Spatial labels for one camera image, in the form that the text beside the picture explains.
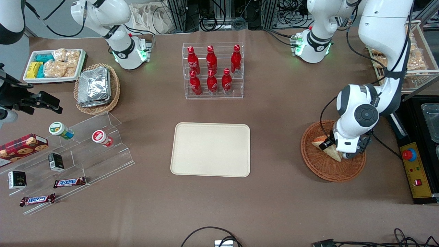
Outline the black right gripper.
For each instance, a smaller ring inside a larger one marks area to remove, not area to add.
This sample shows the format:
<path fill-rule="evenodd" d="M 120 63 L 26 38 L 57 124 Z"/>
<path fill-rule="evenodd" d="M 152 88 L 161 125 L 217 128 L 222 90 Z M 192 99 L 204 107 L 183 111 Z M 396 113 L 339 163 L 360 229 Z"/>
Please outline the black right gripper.
<path fill-rule="evenodd" d="M 8 82 L 1 82 L 0 87 L 0 106 L 9 110 L 23 111 L 26 114 L 34 114 L 34 108 L 45 108 L 62 114 L 63 108 L 60 106 L 60 100 L 53 95 L 40 91 L 38 100 L 32 100 L 32 95 L 28 89 L 32 89 L 32 84 L 10 84 Z"/>

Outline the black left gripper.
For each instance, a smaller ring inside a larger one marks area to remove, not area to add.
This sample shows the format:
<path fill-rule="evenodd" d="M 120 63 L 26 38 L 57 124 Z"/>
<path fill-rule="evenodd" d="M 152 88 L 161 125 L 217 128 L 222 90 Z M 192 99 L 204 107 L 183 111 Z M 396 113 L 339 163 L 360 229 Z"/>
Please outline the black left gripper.
<path fill-rule="evenodd" d="M 365 152 L 366 148 L 368 147 L 368 145 L 371 142 L 371 137 L 372 137 L 371 133 L 366 133 L 366 134 L 361 135 L 359 137 L 358 143 L 356 146 L 356 154 L 357 155 L 363 154 Z M 319 142 L 320 142 L 319 148 L 322 151 L 324 151 L 328 148 L 335 148 L 336 147 L 335 139 L 332 137 L 320 136 Z"/>

